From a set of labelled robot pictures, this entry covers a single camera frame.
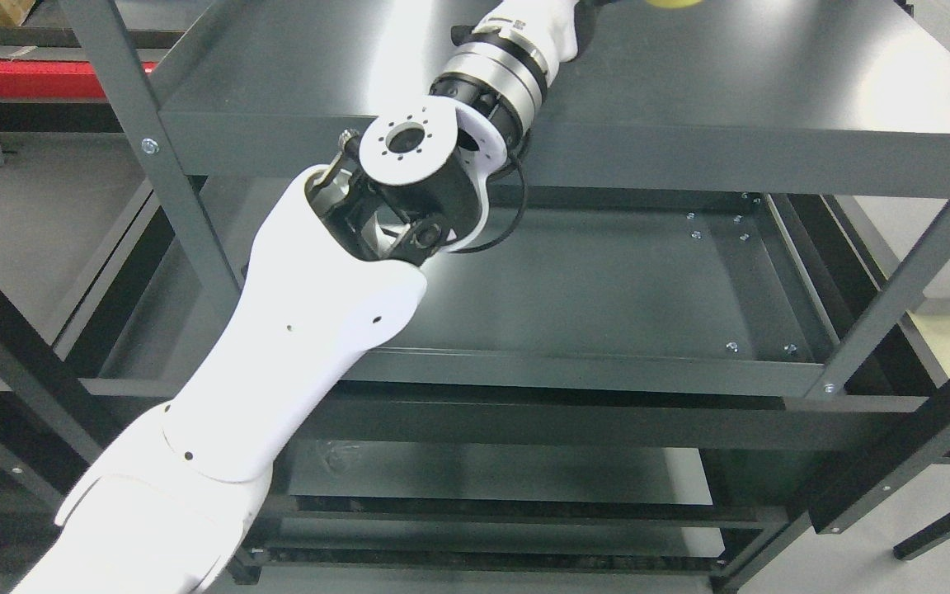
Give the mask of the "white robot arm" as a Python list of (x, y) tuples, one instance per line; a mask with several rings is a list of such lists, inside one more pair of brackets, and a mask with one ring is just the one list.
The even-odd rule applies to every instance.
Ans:
[(139, 415), (65, 497), (60, 535), (16, 593), (201, 593), (266, 500), (274, 461), (367, 352), (425, 297), (421, 266), (474, 251), (487, 181), (515, 163), (569, 21), (501, 5), (432, 89), (347, 132), (294, 179), (256, 232), (240, 301), (196, 372)]

